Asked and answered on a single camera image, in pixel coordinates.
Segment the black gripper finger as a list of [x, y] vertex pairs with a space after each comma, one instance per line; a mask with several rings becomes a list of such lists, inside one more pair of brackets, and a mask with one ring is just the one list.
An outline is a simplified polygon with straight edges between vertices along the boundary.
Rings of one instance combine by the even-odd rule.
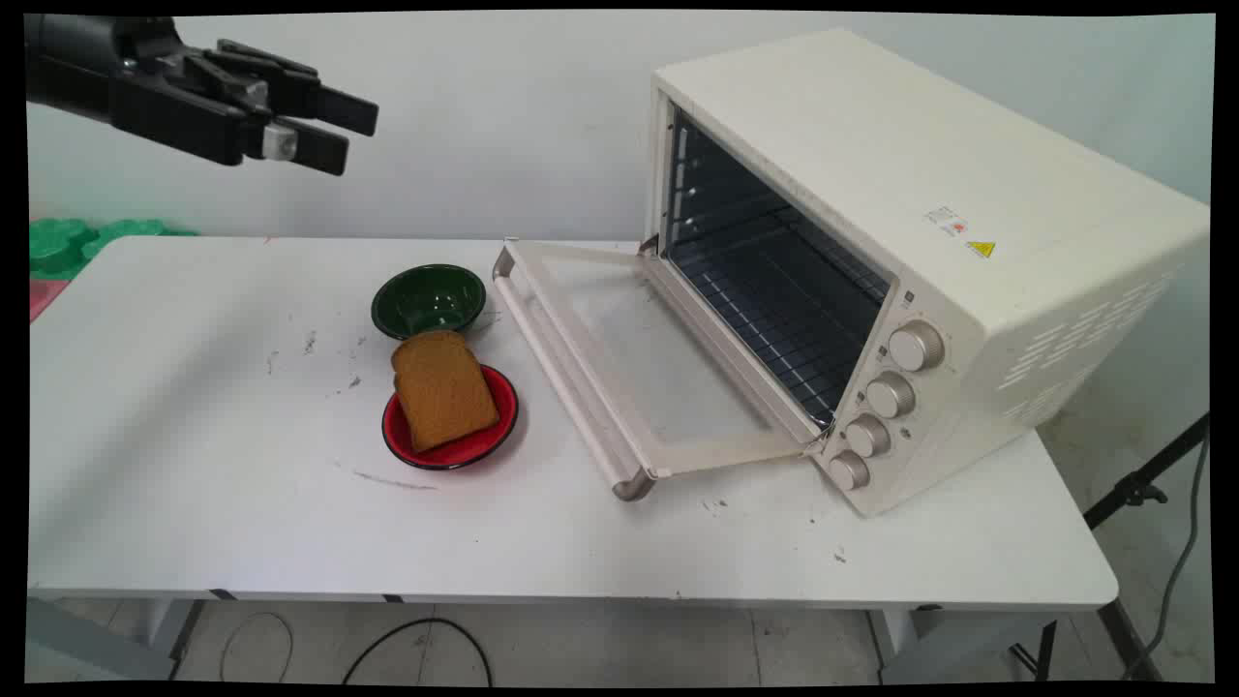
[[260, 158], [297, 163], [333, 176], [344, 175], [348, 147], [348, 137], [280, 116], [266, 123], [259, 132]]
[[362, 136], [375, 135], [379, 106], [325, 84], [313, 67], [230, 40], [217, 41], [217, 66], [230, 76], [252, 76], [265, 83], [260, 102], [276, 116], [318, 120]]

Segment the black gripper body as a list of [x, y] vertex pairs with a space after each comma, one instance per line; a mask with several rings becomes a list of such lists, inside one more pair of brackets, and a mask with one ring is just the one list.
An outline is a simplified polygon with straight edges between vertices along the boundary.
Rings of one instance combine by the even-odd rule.
[[26, 99], [116, 131], [240, 165], [271, 114], [238, 76], [183, 45], [169, 16], [26, 15]]

